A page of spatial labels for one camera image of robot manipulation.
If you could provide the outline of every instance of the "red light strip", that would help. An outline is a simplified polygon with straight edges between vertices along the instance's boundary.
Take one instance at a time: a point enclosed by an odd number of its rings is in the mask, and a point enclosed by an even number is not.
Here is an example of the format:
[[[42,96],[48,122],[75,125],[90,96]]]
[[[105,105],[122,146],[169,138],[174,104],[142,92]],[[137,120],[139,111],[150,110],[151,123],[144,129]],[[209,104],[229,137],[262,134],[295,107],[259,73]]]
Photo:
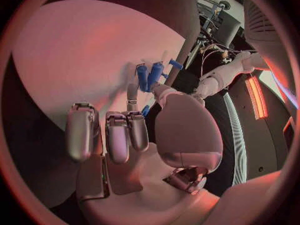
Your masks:
[[[259,81],[254,76],[247,79],[245,82],[250,94],[255,119],[257,120],[266,118],[268,116],[268,111]]]

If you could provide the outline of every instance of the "ventilation grille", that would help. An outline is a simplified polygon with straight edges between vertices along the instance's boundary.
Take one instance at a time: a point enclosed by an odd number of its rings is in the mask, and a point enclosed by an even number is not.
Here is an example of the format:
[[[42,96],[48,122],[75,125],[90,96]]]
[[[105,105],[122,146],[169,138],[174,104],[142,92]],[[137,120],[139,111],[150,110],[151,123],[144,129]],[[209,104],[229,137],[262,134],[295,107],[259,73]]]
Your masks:
[[[273,25],[261,10],[253,3],[248,3],[247,26],[252,33],[275,32]]]

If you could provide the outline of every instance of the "blue object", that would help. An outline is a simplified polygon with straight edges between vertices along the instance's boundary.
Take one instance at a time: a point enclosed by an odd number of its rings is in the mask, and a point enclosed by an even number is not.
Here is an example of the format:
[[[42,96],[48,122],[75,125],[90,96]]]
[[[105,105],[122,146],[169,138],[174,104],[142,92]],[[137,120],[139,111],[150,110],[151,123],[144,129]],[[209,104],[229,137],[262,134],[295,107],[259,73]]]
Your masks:
[[[173,67],[179,69],[179,70],[182,70],[184,68],[184,66],[182,66],[179,62],[171,59],[169,64],[171,64]]]
[[[161,62],[156,62],[153,64],[151,72],[148,76],[148,88],[147,92],[150,92],[152,84],[158,82],[164,70],[164,65]]]
[[[161,75],[162,75],[165,79],[167,79],[168,76],[169,76],[168,74],[165,74],[165,73],[162,73]]]
[[[146,105],[146,106],[142,109],[141,114],[142,114],[144,117],[146,117],[147,114],[149,113],[149,111],[150,111],[150,106],[149,106],[149,105]]]
[[[139,82],[139,88],[143,92],[147,92],[148,90],[148,81],[147,81],[147,75],[148,75],[148,69],[145,65],[140,65],[136,68],[137,76],[138,76],[138,82]]]

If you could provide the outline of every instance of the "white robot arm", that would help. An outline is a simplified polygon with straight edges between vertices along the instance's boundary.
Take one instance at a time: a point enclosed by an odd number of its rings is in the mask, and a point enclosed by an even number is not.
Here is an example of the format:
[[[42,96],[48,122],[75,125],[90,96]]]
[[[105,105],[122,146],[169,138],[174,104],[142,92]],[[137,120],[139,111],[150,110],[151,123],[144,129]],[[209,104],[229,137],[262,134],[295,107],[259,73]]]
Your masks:
[[[218,66],[202,76],[194,94],[205,99],[226,88],[237,75],[252,73],[254,69],[268,70],[269,67],[259,53],[243,51],[232,62]]]

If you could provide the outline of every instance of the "white light strip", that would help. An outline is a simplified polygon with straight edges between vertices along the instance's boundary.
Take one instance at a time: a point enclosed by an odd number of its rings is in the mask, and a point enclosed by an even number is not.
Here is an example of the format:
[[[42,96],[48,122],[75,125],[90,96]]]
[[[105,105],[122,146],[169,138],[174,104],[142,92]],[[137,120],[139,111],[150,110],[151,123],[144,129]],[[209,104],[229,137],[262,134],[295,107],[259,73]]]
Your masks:
[[[234,103],[228,93],[224,95],[224,101],[229,114],[233,134],[235,164],[232,185],[234,186],[245,183],[247,180],[247,155],[240,120]]]

